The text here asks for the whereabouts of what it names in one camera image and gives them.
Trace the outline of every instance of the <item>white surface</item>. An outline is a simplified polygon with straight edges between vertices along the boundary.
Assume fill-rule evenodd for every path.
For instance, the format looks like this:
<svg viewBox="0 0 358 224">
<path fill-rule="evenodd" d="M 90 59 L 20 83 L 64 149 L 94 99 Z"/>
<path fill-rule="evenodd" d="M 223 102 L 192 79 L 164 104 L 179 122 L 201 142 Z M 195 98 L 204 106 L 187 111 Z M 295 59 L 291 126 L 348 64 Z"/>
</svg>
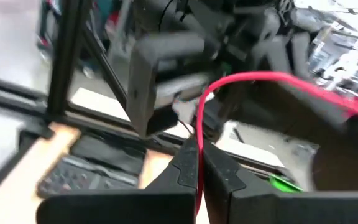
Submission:
<svg viewBox="0 0 358 224">
<path fill-rule="evenodd" d="M 99 111 L 110 116 L 115 116 L 127 121 L 129 120 L 126 112 L 116 99 L 100 95 L 99 93 L 95 93 L 84 88 L 79 88 L 77 90 L 77 92 L 71 98 L 71 102 L 78 106 Z M 225 132 L 230 130 L 232 130 L 232 128 L 225 128 Z M 223 138 L 221 138 L 216 143 L 217 147 L 223 151 L 231 152 L 233 154 L 270 164 L 272 166 L 284 167 L 284 165 L 275 154 L 230 139 L 228 134 L 225 134 L 225 132 L 223 133 Z M 180 123 L 178 123 L 175 127 L 166 130 L 166 133 L 170 133 L 182 138 L 188 138 L 190 136 L 185 127 L 183 127 Z"/>
</svg>

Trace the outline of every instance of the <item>red cable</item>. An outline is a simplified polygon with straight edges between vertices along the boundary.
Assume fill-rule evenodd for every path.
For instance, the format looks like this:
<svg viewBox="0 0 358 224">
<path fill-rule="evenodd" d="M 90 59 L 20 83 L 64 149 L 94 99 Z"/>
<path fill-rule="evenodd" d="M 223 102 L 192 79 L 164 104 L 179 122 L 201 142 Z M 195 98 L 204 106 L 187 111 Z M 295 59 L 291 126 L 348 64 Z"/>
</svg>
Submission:
<svg viewBox="0 0 358 224">
<path fill-rule="evenodd" d="M 305 82 L 303 80 L 297 79 L 293 75 L 283 73 L 283 72 L 241 72 L 237 74 L 233 74 L 224 78 L 219 79 L 212 83 L 201 95 L 200 100 L 198 102 L 198 110 L 197 110 L 197 124 L 196 124 L 196 133 L 197 133 L 197 143 L 198 143 L 198 190 L 197 190 L 197 199 L 196 199 L 196 207 L 197 213 L 200 209 L 201 199 L 203 197 L 203 110 L 204 104 L 207 96 L 213 90 L 233 82 L 239 81 L 249 81 L 249 80 L 267 80 L 267 81 L 276 81 L 276 82 L 284 82 L 294 86 L 299 90 L 303 90 L 308 92 L 309 94 L 316 96 L 318 98 L 324 99 L 330 103 L 341 106 L 345 109 L 354 111 L 358 114 L 358 101 L 350 100 L 347 98 L 343 98 L 338 94 L 333 92 L 321 89 L 314 84 Z"/>
</svg>

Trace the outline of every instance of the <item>white floor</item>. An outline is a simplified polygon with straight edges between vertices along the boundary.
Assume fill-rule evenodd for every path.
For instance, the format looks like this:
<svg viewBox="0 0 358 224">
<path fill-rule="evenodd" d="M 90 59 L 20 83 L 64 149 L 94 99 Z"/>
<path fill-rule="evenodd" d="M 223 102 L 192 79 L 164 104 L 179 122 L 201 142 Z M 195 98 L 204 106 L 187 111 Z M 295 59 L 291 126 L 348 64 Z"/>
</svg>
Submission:
<svg viewBox="0 0 358 224">
<path fill-rule="evenodd" d="M 50 80 L 49 66 L 42 63 L 35 46 L 38 24 L 39 1 L 0 0 L 0 79 L 47 92 Z M 115 67 L 121 79 L 126 79 L 126 68 Z M 75 73 L 73 94 L 79 87 L 113 96 L 107 84 L 100 79 L 89 80 L 80 72 Z M 7 111 L 0 111 L 0 166 L 16 151 L 16 130 L 24 119 Z M 308 156 L 293 153 L 296 144 L 287 144 L 279 135 L 257 128 L 240 126 L 239 131 L 246 143 L 266 149 L 278 155 L 293 175 L 306 187 Z"/>
</svg>

